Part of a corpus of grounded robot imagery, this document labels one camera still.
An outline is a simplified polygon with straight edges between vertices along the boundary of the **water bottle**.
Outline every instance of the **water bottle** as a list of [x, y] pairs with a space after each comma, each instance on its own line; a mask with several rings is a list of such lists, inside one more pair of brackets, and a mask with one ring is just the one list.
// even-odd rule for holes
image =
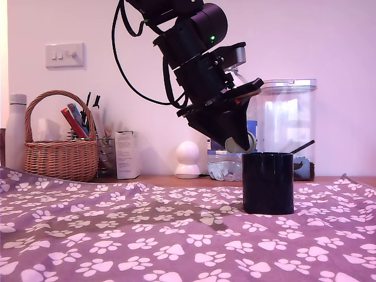
[[5, 165], [25, 170], [25, 113], [26, 95], [9, 96], [9, 118], [5, 130]]

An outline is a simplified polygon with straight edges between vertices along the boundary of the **cable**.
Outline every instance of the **cable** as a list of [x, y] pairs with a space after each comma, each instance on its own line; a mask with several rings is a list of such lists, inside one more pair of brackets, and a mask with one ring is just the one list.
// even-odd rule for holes
[[[116, 61], [116, 64], [118, 65], [118, 68], [120, 70], [120, 73], [122, 74], [123, 76], [123, 79], [125, 80], [125, 82], [128, 84], [128, 86], [131, 88], [131, 90], [133, 90], [137, 95], [139, 95], [140, 97], [144, 98], [145, 100], [148, 100], [149, 102], [153, 102], [155, 104], [158, 104], [158, 105], [164, 105], [164, 106], [169, 106], [169, 105], [172, 105], [171, 103], [165, 103], [165, 102], [159, 102], [159, 101], [156, 101], [156, 100], [153, 100], [149, 97], [146, 97], [145, 95], [142, 95], [139, 91], [137, 91], [136, 88], [134, 88], [132, 86], [132, 84], [130, 84], [128, 78], [126, 77], [126, 75], [124, 74], [124, 71], [122, 69], [122, 66], [119, 62], [119, 58], [117, 57], [118, 56], [118, 53], [116, 51], [116, 45], [115, 45], [115, 28], [116, 28], [116, 21], [117, 21], [117, 18], [119, 16], [119, 11], [121, 9], [121, 2], [123, 2], [123, 0], [120, 0], [119, 1], [119, 4], [117, 5], [116, 7], [116, 11], [115, 11], [115, 16], [113, 18], [113, 22], [112, 22], [112, 30], [111, 30], [111, 40], [112, 40], [112, 51], [113, 51], [113, 55], [115, 57], [115, 61]], [[183, 93], [177, 100], [176, 102], [178, 102], [185, 94]]]

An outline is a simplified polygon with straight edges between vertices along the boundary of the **light switch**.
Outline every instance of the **light switch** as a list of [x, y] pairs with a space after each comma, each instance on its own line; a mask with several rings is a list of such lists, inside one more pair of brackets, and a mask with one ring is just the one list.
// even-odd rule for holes
[[46, 45], [46, 68], [77, 68], [85, 65], [84, 44]]

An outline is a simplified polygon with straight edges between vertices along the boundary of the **purple blanket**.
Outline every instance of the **purple blanket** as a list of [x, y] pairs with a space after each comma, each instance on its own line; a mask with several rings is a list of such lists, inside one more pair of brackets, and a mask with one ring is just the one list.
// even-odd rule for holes
[[2, 282], [376, 281], [376, 191], [346, 177], [295, 184], [295, 214], [265, 216], [240, 187], [0, 170]]

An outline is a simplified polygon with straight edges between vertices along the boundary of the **white box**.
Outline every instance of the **white box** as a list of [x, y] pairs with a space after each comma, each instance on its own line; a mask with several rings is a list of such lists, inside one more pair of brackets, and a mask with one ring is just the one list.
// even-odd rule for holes
[[117, 179], [134, 179], [140, 175], [137, 134], [133, 131], [115, 133]]

